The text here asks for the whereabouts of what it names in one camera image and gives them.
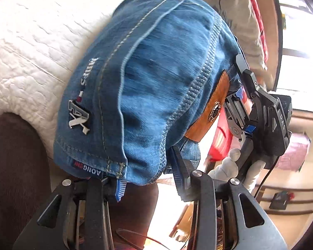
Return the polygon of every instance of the white glove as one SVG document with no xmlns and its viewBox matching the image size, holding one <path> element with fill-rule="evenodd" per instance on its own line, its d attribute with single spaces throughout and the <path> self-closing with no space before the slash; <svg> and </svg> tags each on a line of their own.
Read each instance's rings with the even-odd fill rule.
<svg viewBox="0 0 313 250">
<path fill-rule="evenodd" d="M 228 157 L 223 159 L 222 164 L 211 170 L 208 175 L 213 179 L 222 181 L 228 181 L 231 178 L 235 178 L 239 173 L 238 166 L 235 162 L 239 159 L 240 155 L 240 149 L 231 149 Z M 250 193 L 255 188 L 256 181 L 264 166 L 265 162 L 258 160 L 248 169 L 243 185 Z"/>
</svg>

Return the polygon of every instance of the metal screw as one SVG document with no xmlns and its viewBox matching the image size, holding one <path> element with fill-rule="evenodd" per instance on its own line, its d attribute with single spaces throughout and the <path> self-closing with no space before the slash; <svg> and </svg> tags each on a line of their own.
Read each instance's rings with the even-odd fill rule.
<svg viewBox="0 0 313 250">
<path fill-rule="evenodd" d="M 193 175 L 194 175 L 195 177 L 201 177 L 203 174 L 202 174 L 202 172 L 199 171 L 199 170 L 194 170 L 194 171 L 193 171 Z"/>
<path fill-rule="evenodd" d="M 63 185 L 64 186 L 70 186 L 71 185 L 71 183 L 72 183 L 72 181 L 71 180 L 69 180 L 69 179 L 66 179 L 66 180 L 63 180 Z"/>
<path fill-rule="evenodd" d="M 232 179 L 230 180 L 230 182 L 231 182 L 231 184 L 233 184 L 233 185 L 239 185 L 239 184 L 240 184 L 240 181 L 239 181 L 238 179 L 236 179 L 236 178 L 232 178 Z"/>
</svg>

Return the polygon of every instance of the brown leather patch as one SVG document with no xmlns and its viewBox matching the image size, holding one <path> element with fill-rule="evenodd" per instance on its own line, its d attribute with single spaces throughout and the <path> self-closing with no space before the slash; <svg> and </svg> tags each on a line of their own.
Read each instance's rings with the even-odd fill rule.
<svg viewBox="0 0 313 250">
<path fill-rule="evenodd" d="M 204 112 L 187 130 L 185 135 L 187 138 L 196 142 L 202 140 L 218 117 L 220 109 L 225 102 L 229 87 L 230 80 L 226 71 L 224 71 L 219 79 L 216 89 L 208 101 L 208 104 L 206 104 Z"/>
</svg>

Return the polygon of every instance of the window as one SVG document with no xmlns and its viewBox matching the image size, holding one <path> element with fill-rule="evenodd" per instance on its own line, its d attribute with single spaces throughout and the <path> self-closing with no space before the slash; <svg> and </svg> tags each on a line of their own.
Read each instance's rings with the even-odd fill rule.
<svg viewBox="0 0 313 250">
<path fill-rule="evenodd" d="M 294 109 L 313 112 L 313 9 L 304 0 L 279 0 L 285 17 L 277 94 L 292 97 Z"/>
</svg>

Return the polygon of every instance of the blue button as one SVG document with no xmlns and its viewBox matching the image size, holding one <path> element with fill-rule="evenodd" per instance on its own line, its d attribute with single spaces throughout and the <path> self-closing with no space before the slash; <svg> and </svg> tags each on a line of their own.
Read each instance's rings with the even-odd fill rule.
<svg viewBox="0 0 313 250">
<path fill-rule="evenodd" d="M 246 128 L 245 128 L 245 134 L 248 135 L 248 136 L 252 136 L 254 130 L 256 129 L 255 126 L 253 125 L 248 125 Z"/>
</svg>

